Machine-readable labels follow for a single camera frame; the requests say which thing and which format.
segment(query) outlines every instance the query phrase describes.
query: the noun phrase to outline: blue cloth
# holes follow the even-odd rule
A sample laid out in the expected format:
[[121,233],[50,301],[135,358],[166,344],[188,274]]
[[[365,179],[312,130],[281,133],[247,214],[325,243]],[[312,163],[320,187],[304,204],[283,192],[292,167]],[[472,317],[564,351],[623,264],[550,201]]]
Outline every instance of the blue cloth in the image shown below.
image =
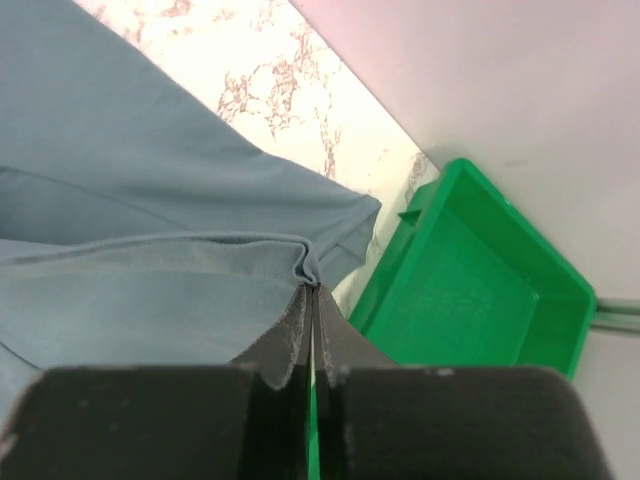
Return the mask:
[[247,142],[69,0],[3,0],[0,419],[40,368],[230,360],[295,285],[364,261],[378,209]]

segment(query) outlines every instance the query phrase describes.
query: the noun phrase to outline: green tray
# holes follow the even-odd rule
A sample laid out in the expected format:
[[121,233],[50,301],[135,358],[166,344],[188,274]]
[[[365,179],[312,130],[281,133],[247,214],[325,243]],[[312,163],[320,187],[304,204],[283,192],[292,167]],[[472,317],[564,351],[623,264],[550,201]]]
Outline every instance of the green tray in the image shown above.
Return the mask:
[[414,195],[349,321],[402,364],[572,377],[595,295],[468,160]]

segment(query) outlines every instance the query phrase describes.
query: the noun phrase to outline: marble table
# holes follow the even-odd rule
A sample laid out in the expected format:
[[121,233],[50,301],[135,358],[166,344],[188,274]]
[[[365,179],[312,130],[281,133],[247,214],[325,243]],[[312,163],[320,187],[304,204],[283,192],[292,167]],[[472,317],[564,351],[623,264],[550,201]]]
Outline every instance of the marble table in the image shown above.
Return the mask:
[[416,187],[436,168],[286,0],[76,0],[263,150],[382,202],[351,312]]

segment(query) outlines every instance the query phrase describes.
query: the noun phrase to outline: white wall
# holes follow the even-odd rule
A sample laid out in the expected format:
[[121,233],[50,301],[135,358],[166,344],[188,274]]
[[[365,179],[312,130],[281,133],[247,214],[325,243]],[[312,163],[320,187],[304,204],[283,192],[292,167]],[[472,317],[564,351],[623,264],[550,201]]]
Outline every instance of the white wall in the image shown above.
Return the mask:
[[592,331],[574,383],[616,478],[640,478],[640,337]]
[[436,164],[474,159],[599,296],[640,298],[640,2],[293,3]]

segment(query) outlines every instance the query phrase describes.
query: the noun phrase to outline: white marble countertop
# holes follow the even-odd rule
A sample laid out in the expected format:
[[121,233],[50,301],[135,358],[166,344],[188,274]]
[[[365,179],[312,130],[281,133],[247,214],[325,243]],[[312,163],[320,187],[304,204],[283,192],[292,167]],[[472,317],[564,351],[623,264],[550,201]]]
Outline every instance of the white marble countertop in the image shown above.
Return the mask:
[[348,315],[418,185],[437,175],[287,0],[76,0],[263,150],[382,202]]

